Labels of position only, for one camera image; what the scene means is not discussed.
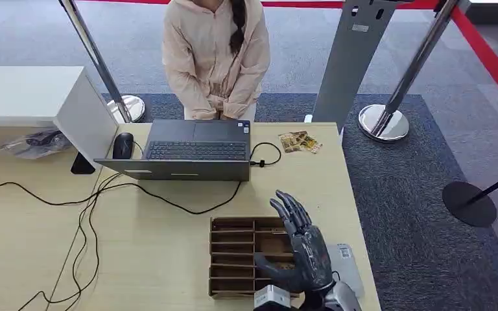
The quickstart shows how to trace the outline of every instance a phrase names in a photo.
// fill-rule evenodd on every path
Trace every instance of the gray robotic hand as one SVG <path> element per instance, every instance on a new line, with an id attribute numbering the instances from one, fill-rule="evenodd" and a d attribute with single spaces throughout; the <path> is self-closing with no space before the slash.
<path id="1" fill-rule="evenodd" d="M 322 233 L 312 224 L 301 203 L 280 190 L 276 196 L 283 204 L 273 198 L 270 204 L 277 210 L 289 235 L 295 268 L 278 268 L 262 254 L 255 254 L 257 267 L 292 293 L 319 292 L 332 286 L 331 259 Z"/>

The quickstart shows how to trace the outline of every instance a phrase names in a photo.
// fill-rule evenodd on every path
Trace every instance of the carpet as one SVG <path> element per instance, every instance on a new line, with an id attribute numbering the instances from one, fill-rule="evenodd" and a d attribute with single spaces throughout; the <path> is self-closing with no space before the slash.
<path id="1" fill-rule="evenodd" d="M 174 95 L 137 96 L 147 105 L 142 122 L 182 118 Z M 442 188 L 465 177 L 422 97 L 404 99 L 404 140 L 381 144 L 359 131 L 358 111 L 388 97 L 357 95 L 342 143 L 383 310 L 498 310 L 498 239 L 445 209 Z M 301 122 L 315 98 L 262 94 L 255 120 Z"/>

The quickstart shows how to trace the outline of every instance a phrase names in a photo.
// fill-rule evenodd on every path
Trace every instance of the gray metal stand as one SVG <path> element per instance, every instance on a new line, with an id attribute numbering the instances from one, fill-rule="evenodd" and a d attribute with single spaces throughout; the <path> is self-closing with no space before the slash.
<path id="1" fill-rule="evenodd" d="M 131 123 L 133 119 L 135 119 L 135 121 L 137 119 L 140 119 L 145 110 L 144 102 L 138 97 L 121 96 L 121 93 L 115 85 L 108 67 L 106 66 L 106 63 L 104 63 L 102 55 L 100 54 L 89 30 L 87 29 L 87 25 L 85 24 L 83 17 L 81 16 L 77 6 L 75 5 L 74 0 L 58 1 L 62 5 L 62 8 L 64 8 L 67 16 L 69 17 L 69 20 L 71 21 L 71 24 L 75 27 L 75 31 L 77 31 L 81 42 L 83 43 L 85 49 L 89 54 L 89 57 L 94 63 L 96 70 L 100 74 L 100 77 L 102 78 L 106 89 L 108 89 L 110 95 L 112 96 L 113 100 L 112 102 L 108 103 L 108 107 L 112 106 L 113 109 L 113 106 L 117 106 L 117 110 L 121 114 L 120 116 L 116 116 L 115 118 L 118 121 L 124 121 L 125 123 Z M 129 101 L 129 105 L 125 104 L 124 99 L 127 99 Z"/>
<path id="2" fill-rule="evenodd" d="M 447 0 L 434 19 L 388 103 L 370 105 L 360 111 L 358 125 L 368 137 L 387 143 L 402 139 L 408 134 L 409 122 L 397 109 L 444 32 L 449 23 L 451 11 L 457 3 L 458 0 Z"/>
<path id="3" fill-rule="evenodd" d="M 347 0 L 329 53 L 312 122 L 343 127 L 358 88 L 399 4 L 397 1 Z"/>

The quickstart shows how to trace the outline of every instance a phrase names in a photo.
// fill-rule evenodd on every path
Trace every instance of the robotic hand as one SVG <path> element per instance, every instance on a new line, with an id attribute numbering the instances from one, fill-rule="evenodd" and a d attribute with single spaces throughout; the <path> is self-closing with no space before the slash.
<path id="1" fill-rule="evenodd" d="M 276 199 L 270 199 L 270 204 L 277 210 L 291 240 L 295 268 L 280 269 L 262 254 L 255 254 L 257 267 L 292 293 L 317 292 L 331 286 L 331 259 L 322 233 L 312 224 L 301 203 L 280 190 L 276 196 L 283 205 Z"/>
<path id="2" fill-rule="evenodd" d="M 289 235 L 295 268 L 281 269 L 262 254 L 255 254 L 257 267 L 292 293 L 305 293 L 300 310 L 361 311 L 354 291 L 344 282 L 335 282 L 331 259 L 322 233 L 312 224 L 301 203 L 291 195 L 276 191 L 283 202 L 270 199 Z"/>

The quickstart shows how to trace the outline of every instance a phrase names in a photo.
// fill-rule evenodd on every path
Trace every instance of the cable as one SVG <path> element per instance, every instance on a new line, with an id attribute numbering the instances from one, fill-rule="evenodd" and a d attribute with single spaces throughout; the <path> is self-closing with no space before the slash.
<path id="1" fill-rule="evenodd" d="M 142 147 L 140 147 L 140 145 L 135 141 L 133 141 L 133 143 L 140 149 L 140 154 L 144 154 L 144 150 L 142 149 Z"/>
<path id="2" fill-rule="evenodd" d="M 47 204 L 47 205 L 52 205 L 52 206 L 64 206 L 64 205 L 75 205 L 75 204 L 80 204 L 80 203 L 84 203 L 84 202 L 87 202 L 88 200 L 94 198 L 95 196 L 97 196 L 98 194 L 95 192 L 93 194 L 91 194 L 88 198 L 86 199 L 83 199 L 83 200 L 80 200 L 80 201 L 72 201 L 72 202 L 62 202 L 62 203 L 53 203 L 53 202 L 49 202 L 39 196 L 37 196 L 35 193 L 29 191 L 28 189 L 26 189 L 24 186 L 20 185 L 19 183 L 15 183 L 14 181 L 7 181 L 6 183 L 0 183 L 0 187 L 2 186 L 6 186 L 6 185 L 15 185 L 15 186 L 18 186 L 20 187 L 22 190 L 24 190 L 25 192 L 27 192 L 28 194 L 30 194 L 32 197 L 36 198 L 37 200 L 43 202 L 44 204 Z"/>
<path id="3" fill-rule="evenodd" d="M 141 152 L 142 152 L 142 148 L 140 147 L 140 145 L 138 145 L 136 142 L 135 144 L 140 148 Z M 277 151 L 278 151 L 278 158 L 271 162 L 271 163 L 266 163 L 264 160 L 261 160 L 260 163 L 256 163 L 256 162 L 253 162 L 251 161 L 251 158 L 253 158 L 253 155 L 255 153 L 255 150 L 257 149 L 257 147 L 261 146 L 261 145 L 264 145 L 264 144 L 268 144 L 270 146 L 273 146 Z M 250 157 L 249 157 L 249 160 L 250 160 L 250 165 L 257 165 L 259 164 L 260 167 L 264 167 L 264 166 L 268 166 L 268 165 L 274 165 L 276 164 L 277 162 L 279 162 L 279 160 L 281 160 L 281 150 L 274 144 L 272 143 L 258 143 L 256 144 L 253 149 L 251 150 L 251 154 L 250 154 Z M 40 290 L 39 292 L 37 292 L 35 295 L 33 295 L 33 297 L 31 297 L 31 299 L 29 299 L 22 307 L 20 307 L 18 309 L 18 311 L 21 311 L 23 310 L 27 305 L 29 305 L 35 298 L 37 298 L 37 296 L 39 296 L 40 294 L 43 295 L 43 298 L 45 299 L 45 301 L 47 301 L 47 303 L 49 304 L 56 304 L 56 303 L 63 303 L 65 301 L 68 301 L 72 298 L 75 297 L 75 300 L 66 308 L 65 311 L 68 311 L 70 308 L 72 308 L 81 298 L 81 293 L 90 286 L 90 284 L 92 284 L 92 282 L 95 280 L 97 274 L 98 274 L 98 269 L 100 267 L 100 256 L 99 256 L 99 252 L 98 252 L 98 235 L 96 233 L 96 230 L 92 224 L 92 215 L 94 213 L 94 210 L 96 208 L 96 203 L 98 202 L 98 198 L 99 196 L 107 191 L 107 190 L 111 190 L 111 189 L 114 189 L 114 188 L 117 188 L 117 187 L 123 187 L 123 186 L 134 186 L 134 187 L 137 187 L 138 189 L 142 190 L 144 193 L 148 194 L 149 196 L 152 196 L 154 198 L 157 198 L 157 199 L 160 199 L 168 204 L 171 204 L 172 206 L 175 206 L 189 214 L 192 214 L 192 215 L 201 215 L 201 214 L 204 214 L 204 213 L 208 213 L 212 210 L 215 210 L 223 205 L 226 205 L 228 203 L 230 203 L 234 197 L 236 196 L 238 190 L 239 190 L 239 187 L 241 186 L 241 181 L 238 182 L 232 196 L 230 196 L 230 198 L 228 200 L 226 200 L 225 202 L 222 202 L 220 204 L 217 204 L 209 209 L 206 209 L 204 211 L 198 211 L 198 212 L 194 212 L 194 211 L 190 211 L 189 209 L 185 208 L 185 207 L 182 207 L 181 205 L 178 205 L 172 201 L 169 201 L 168 199 L 165 199 L 164 197 L 162 196 L 159 196 L 157 194 L 153 194 L 153 193 L 150 193 L 149 191 L 147 191 L 146 189 L 144 189 L 142 186 L 136 184 L 136 183 L 120 183 L 120 184 L 117 184 L 117 185 L 113 185 L 113 186 L 109 186 L 109 184 L 114 180 L 116 179 L 117 177 L 119 177 L 121 175 L 121 173 L 116 173 L 114 175 L 111 175 L 109 177 L 107 177 L 105 180 L 103 180 L 98 188 L 97 188 L 97 191 L 93 194 L 91 194 L 90 196 L 88 196 L 86 199 L 83 199 L 83 200 L 80 200 L 80 201 L 73 201 L 73 202 L 62 202 L 62 203 L 53 203 L 53 202 L 49 202 L 47 200 L 44 200 L 43 198 L 35 195 L 33 192 L 31 192 L 30 190 L 26 189 L 24 186 L 20 185 L 19 183 L 16 183 L 16 182 L 13 182 L 13 181 L 7 181 L 5 183 L 0 183 L 0 187 L 3 187 L 5 185 L 16 185 L 18 186 L 19 188 L 21 188 L 22 190 L 24 190 L 26 193 L 30 194 L 31 196 L 33 196 L 34 198 L 36 198 L 37 200 L 43 202 L 43 203 L 46 203 L 47 205 L 52 205 L 52 206 L 63 206 L 63 205 L 74 205 L 74 204 L 79 204 L 79 203 L 84 203 L 84 202 L 88 202 L 87 203 L 87 206 L 79 213 L 79 217 L 78 217 L 78 230 L 81 231 L 81 233 L 83 234 L 83 245 L 82 247 L 79 249 L 79 252 L 77 253 L 77 255 L 75 256 L 75 259 L 73 261 L 73 264 L 72 264 L 72 278 L 73 278 L 73 281 L 75 283 L 75 286 L 77 287 L 77 291 L 70 295 L 69 297 L 66 297 L 66 298 L 63 298 L 63 299 L 59 299 L 59 300 L 51 300 L 47 297 L 46 293 L 43 292 L 42 290 Z M 82 226 L 82 221 L 87 213 L 87 210 L 90 209 L 90 212 L 89 212 L 89 217 L 88 217 L 88 222 L 89 222 L 89 226 L 91 228 L 91 231 L 95 237 L 95 255 L 96 255 L 96 259 L 97 259 L 97 263 L 96 263 L 96 267 L 95 267 L 95 270 L 94 270 L 94 273 L 93 273 L 93 276 L 92 278 L 87 282 L 87 284 L 83 287 L 81 287 L 81 285 L 79 284 L 78 280 L 77 280 L 77 277 L 75 275 L 75 265 L 77 263 L 77 260 L 79 259 L 79 256 L 81 255 L 81 253 L 83 252 L 83 250 L 87 247 L 87 241 L 88 241 L 88 238 L 87 238 L 87 234 L 85 232 L 85 230 L 83 229 L 83 226 Z"/>
<path id="4" fill-rule="evenodd" d="M 255 150 L 257 149 L 258 146 L 262 146 L 264 144 L 267 144 L 267 145 L 270 145 L 272 147 L 274 147 L 277 151 L 278 151 L 278 158 L 274 161 L 274 162 L 271 162 L 271 163 L 265 163 L 264 160 L 261 160 L 261 162 L 255 162 L 255 161 L 250 161 L 250 165 L 260 165 L 260 167 L 264 167 L 264 166 L 267 166 L 267 165 L 274 165 L 276 163 L 279 162 L 279 160 L 281 160 L 281 150 L 278 148 L 278 146 L 272 144 L 272 143 L 268 143 L 268 142 L 263 142 L 263 143 L 258 143 L 256 144 L 254 147 L 253 147 L 253 150 L 251 150 L 251 156 L 249 157 L 249 160 L 251 160 L 251 158 L 253 158 L 253 154 L 255 153 Z"/>
<path id="5" fill-rule="evenodd" d="M 338 274 L 338 271 L 333 271 L 333 275 L 337 274 L 337 277 L 338 277 L 338 281 L 340 281 L 340 274 Z"/>
<path id="6" fill-rule="evenodd" d="M 79 250 L 79 252 L 77 253 L 77 256 L 75 257 L 75 260 L 73 261 L 73 265 L 72 265 L 72 274 L 73 274 L 73 281 L 75 282 L 77 288 L 78 288 L 78 291 L 75 292 L 73 295 L 70 295 L 69 297 L 66 297 L 64 299 L 60 299 L 60 300 L 50 300 L 46 293 L 43 292 L 42 290 L 40 290 L 39 292 L 37 292 L 35 295 L 33 295 L 33 297 L 31 297 L 31 299 L 29 299 L 22 307 L 20 307 L 18 309 L 18 311 L 21 311 L 23 310 L 27 305 L 29 305 L 35 298 L 37 298 L 37 296 L 39 296 L 40 294 L 43 295 L 43 298 L 47 301 L 47 303 L 50 303 L 50 304 L 55 304 L 55 303 L 63 303 L 64 301 L 68 301 L 70 300 L 71 298 L 74 298 L 75 296 L 78 296 L 78 298 L 75 299 L 75 301 L 69 305 L 68 308 L 66 308 L 65 311 L 69 310 L 80 298 L 80 295 L 81 295 L 81 292 L 83 290 L 85 290 L 87 287 L 90 286 L 90 284 L 94 281 L 94 279 L 96 278 L 96 274 L 98 272 L 98 268 L 100 267 L 100 257 L 99 257 L 99 254 L 98 254 L 98 236 L 96 234 L 96 231 L 94 230 L 94 227 L 92 225 L 92 222 L 91 222 L 91 217 L 92 217 L 92 214 L 93 214 L 93 211 L 94 211 L 94 207 L 96 206 L 96 202 L 98 200 L 98 197 L 99 195 L 102 193 L 102 185 L 104 183 L 106 183 L 105 186 L 109 185 L 115 178 L 119 177 L 121 175 L 121 173 L 116 173 L 108 178 L 106 178 L 105 180 L 103 180 L 99 187 L 98 187 L 98 190 L 95 192 L 96 196 L 91 196 L 91 197 L 94 197 L 94 200 L 90 203 L 87 204 L 87 207 L 85 207 L 80 213 L 79 213 L 79 219 L 78 219 L 78 227 L 77 229 L 80 229 L 81 230 L 81 233 L 83 234 L 83 237 L 84 237 L 84 241 L 83 241 L 83 246 L 81 247 L 81 249 Z M 79 258 L 80 254 L 82 253 L 83 249 L 87 246 L 87 235 L 85 234 L 85 231 L 83 230 L 83 226 L 82 226 L 82 221 L 83 221 L 83 218 L 84 218 L 84 215 L 86 214 L 86 211 L 90 208 L 91 208 L 91 211 L 89 212 L 89 225 L 91 227 L 91 230 L 93 231 L 93 234 L 95 236 L 95 246 L 97 247 L 96 248 L 96 258 L 97 258 L 97 264 L 96 264 L 96 268 L 95 268 L 95 272 L 93 274 L 93 277 L 91 278 L 91 280 L 87 283 L 87 285 L 85 285 L 83 288 L 80 287 L 79 283 L 77 282 L 77 278 L 75 277 L 75 264 L 76 264 L 76 261 L 77 259 Z"/>

